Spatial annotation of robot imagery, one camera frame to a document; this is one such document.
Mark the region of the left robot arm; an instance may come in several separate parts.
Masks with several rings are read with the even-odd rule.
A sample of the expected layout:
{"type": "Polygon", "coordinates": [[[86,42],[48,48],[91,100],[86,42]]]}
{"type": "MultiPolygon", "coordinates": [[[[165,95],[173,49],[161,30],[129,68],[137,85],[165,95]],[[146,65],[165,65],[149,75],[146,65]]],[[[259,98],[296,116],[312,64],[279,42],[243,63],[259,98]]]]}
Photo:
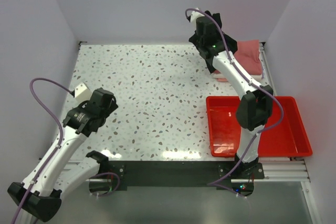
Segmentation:
{"type": "Polygon", "coordinates": [[[13,182],[7,190],[18,209],[26,212],[22,223],[31,223],[33,219],[48,222],[69,192],[89,178],[108,174],[109,159],[97,151],[89,152],[67,173],[62,172],[80,145],[118,108],[114,94],[103,88],[90,91],[81,85],[72,95],[79,104],[59,124],[59,133],[50,149],[22,182],[13,182]]]}

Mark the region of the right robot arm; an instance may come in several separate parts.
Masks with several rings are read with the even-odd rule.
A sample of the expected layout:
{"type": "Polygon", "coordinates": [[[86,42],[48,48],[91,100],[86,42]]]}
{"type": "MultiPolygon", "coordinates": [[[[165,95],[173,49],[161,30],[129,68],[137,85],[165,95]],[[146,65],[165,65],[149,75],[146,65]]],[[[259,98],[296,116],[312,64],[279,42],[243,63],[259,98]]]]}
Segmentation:
{"type": "Polygon", "coordinates": [[[246,178],[258,164],[261,131],[272,114],[273,89],[254,80],[224,46],[222,32],[206,16],[196,18],[195,47],[205,60],[208,70],[218,70],[238,94],[240,103],[236,120],[241,128],[232,174],[246,178]]]}

